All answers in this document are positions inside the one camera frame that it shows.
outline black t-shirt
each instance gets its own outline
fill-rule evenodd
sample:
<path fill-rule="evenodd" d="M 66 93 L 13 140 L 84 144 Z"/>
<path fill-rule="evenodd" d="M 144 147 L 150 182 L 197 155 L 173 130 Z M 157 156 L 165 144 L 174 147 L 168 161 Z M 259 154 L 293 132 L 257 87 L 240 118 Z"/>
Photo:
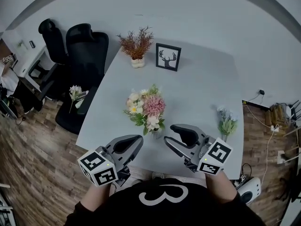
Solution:
<path fill-rule="evenodd" d="M 112 195 L 94 212 L 79 202 L 65 226 L 98 225 L 252 225 L 263 221 L 240 199 L 219 204 L 200 185 L 177 179 L 136 184 Z"/>

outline plant stem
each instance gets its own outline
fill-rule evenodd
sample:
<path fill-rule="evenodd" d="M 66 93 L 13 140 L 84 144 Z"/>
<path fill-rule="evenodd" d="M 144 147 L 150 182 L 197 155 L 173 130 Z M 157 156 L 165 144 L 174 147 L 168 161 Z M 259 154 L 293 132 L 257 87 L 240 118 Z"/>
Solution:
<path fill-rule="evenodd" d="M 73 100 L 72 100 L 72 102 L 71 102 L 71 106 L 70 106 L 69 114 L 70 114 L 70 111 L 71 111 L 72 105 L 73 105 Z"/>

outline dried plant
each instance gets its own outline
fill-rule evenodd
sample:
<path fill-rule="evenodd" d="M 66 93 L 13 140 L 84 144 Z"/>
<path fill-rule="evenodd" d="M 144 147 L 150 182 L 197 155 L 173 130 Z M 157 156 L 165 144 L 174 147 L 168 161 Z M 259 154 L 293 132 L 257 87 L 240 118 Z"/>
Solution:
<path fill-rule="evenodd" d="M 122 37 L 121 34 L 117 35 L 122 52 L 131 56 L 132 59 L 142 59 L 153 44 L 151 40 L 154 36 L 152 32 L 148 32 L 148 29 L 150 29 L 149 26 L 140 27 L 138 35 L 135 35 L 134 31 L 129 31 L 127 37 Z"/>

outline speaker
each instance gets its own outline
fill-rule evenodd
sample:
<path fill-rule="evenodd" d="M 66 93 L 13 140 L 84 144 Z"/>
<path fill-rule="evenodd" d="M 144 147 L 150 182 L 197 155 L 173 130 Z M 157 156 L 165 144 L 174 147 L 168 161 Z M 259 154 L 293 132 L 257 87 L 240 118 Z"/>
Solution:
<path fill-rule="evenodd" d="M 242 201 L 250 204 L 255 198 L 261 194 L 261 183 L 259 178 L 252 178 L 243 184 L 238 190 Z"/>

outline pink flower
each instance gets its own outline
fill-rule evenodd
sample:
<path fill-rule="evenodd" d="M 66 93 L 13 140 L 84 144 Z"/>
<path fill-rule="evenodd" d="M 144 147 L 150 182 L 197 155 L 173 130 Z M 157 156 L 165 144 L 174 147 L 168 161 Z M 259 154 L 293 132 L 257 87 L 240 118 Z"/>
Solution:
<path fill-rule="evenodd" d="M 164 112 L 165 103 L 161 96 L 152 95 L 146 98 L 143 108 L 147 115 L 159 115 Z"/>

